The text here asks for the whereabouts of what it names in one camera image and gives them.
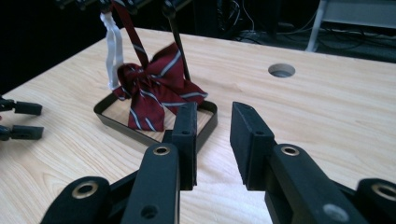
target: wood grain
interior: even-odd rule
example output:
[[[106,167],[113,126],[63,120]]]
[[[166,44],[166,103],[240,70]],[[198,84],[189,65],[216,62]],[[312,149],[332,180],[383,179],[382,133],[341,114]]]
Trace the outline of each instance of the wood grain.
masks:
[[[150,56],[169,33],[138,29]],[[124,37],[125,62],[137,63]],[[198,155],[198,186],[181,193],[181,223],[271,223],[263,192],[242,185],[229,144],[232,101],[252,105],[278,143],[305,149],[329,178],[355,188],[396,182],[396,65],[183,35],[191,79],[219,108],[219,125]],[[109,94],[106,42],[83,50],[5,98],[44,106],[39,117],[3,112],[1,125],[44,126],[38,141],[0,142],[0,223],[37,223],[71,181],[110,183],[138,169],[146,146],[108,128],[93,107]],[[292,77],[273,77],[275,63]]]

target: cable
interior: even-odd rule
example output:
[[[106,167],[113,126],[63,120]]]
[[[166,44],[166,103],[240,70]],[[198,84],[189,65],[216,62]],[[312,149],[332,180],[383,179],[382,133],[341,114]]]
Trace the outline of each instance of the cable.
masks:
[[[235,0],[233,0],[233,2],[236,4],[236,6],[238,7],[238,15],[236,15],[236,18],[235,18],[235,21],[233,22],[233,26],[235,26],[236,25],[236,23],[238,22],[238,20],[239,20],[239,16],[240,16],[240,14],[241,14],[241,7],[239,6],[239,4],[235,1]]]
[[[309,27],[308,29],[305,29],[310,23],[311,21],[317,16],[318,11],[316,10],[314,15],[312,15],[311,19],[309,19],[309,21],[300,29],[297,29],[296,31],[293,32],[289,32],[289,33],[277,33],[278,35],[294,35],[294,34],[298,34],[298,33],[304,33],[307,32],[309,30],[312,30],[312,27]]]
[[[242,9],[244,9],[245,13],[247,14],[247,17],[251,20],[251,25],[252,25],[251,30],[254,31],[254,20],[250,18],[250,16],[248,15],[247,10],[245,9],[245,0],[242,0]]]

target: maroon striped tie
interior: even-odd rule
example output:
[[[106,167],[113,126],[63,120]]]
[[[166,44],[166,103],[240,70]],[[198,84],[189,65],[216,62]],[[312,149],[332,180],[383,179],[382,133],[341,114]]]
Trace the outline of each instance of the maroon striped tie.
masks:
[[[199,105],[207,93],[184,78],[181,53],[175,43],[160,50],[149,62],[125,6],[121,0],[113,0],[113,6],[118,11],[142,64],[122,65],[118,69],[120,87],[113,92],[120,100],[132,100],[128,127],[162,132],[164,106],[176,114],[178,107],[187,102]]]

